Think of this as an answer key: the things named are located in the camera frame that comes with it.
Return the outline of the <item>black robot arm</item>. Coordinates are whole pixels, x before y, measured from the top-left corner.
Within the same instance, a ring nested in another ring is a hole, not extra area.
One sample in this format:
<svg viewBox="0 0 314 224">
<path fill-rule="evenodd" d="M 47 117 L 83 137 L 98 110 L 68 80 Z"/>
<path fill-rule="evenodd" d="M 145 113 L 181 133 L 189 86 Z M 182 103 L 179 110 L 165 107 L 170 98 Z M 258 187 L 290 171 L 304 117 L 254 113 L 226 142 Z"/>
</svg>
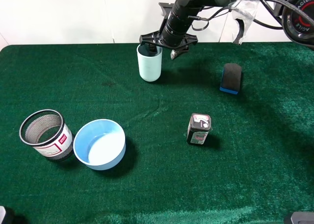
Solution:
<svg viewBox="0 0 314 224">
<path fill-rule="evenodd" d="M 244 19 L 249 18 L 246 8 L 240 8 L 241 0 L 176 0 L 174 3 L 160 3 L 163 10 L 163 22 L 159 30 L 141 35 L 139 43 L 148 45 L 151 52 L 158 47 L 172 51 L 172 59 L 189 50 L 190 44 L 196 44 L 195 35 L 187 33 L 193 21 L 209 22 L 215 16 L 202 18 L 198 14 L 207 7 L 219 7 L 220 11 L 236 11 L 243 14 L 238 18 L 239 32 L 234 43 L 239 44 L 246 27 Z M 286 36 L 293 42 L 314 47 L 314 0 L 248 0 L 260 1 L 272 17 L 280 24 Z"/>
</svg>

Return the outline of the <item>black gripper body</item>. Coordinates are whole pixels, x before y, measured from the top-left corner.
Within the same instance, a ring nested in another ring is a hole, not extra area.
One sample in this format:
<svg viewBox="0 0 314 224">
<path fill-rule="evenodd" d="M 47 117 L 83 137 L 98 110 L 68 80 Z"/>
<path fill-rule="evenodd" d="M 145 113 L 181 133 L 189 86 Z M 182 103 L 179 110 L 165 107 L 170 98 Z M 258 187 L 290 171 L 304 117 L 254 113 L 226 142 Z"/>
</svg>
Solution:
<svg viewBox="0 0 314 224">
<path fill-rule="evenodd" d="M 140 35 L 139 43 L 149 44 L 168 49 L 184 49 L 190 44 L 196 44 L 198 38 L 187 31 L 193 23 L 192 17 L 198 14 L 197 7 L 184 7 L 176 3 L 160 2 L 164 18 L 159 30 Z"/>
</svg>

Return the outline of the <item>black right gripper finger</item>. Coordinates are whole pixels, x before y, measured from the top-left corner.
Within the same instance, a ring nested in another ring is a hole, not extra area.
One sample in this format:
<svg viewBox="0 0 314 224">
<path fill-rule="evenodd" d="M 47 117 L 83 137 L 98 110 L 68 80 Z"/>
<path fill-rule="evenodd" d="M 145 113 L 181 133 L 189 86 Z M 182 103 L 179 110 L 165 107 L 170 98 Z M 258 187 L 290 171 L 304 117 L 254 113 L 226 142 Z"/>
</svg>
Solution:
<svg viewBox="0 0 314 224">
<path fill-rule="evenodd" d="M 179 49 L 176 50 L 171 50 L 170 52 L 170 57 L 172 60 L 175 60 L 176 58 L 178 58 L 180 55 L 186 53 L 189 51 L 189 46 L 185 45 L 184 47 L 181 47 Z"/>
</svg>

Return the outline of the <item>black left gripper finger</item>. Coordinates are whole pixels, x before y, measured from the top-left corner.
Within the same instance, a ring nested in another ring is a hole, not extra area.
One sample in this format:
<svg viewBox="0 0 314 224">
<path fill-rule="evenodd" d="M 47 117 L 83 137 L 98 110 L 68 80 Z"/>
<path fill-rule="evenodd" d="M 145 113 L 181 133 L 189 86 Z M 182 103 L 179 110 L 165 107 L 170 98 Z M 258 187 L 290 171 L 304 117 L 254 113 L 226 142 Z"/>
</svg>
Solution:
<svg viewBox="0 0 314 224">
<path fill-rule="evenodd" d="M 157 54 L 157 47 L 152 44 L 147 45 L 148 54 Z"/>
</svg>

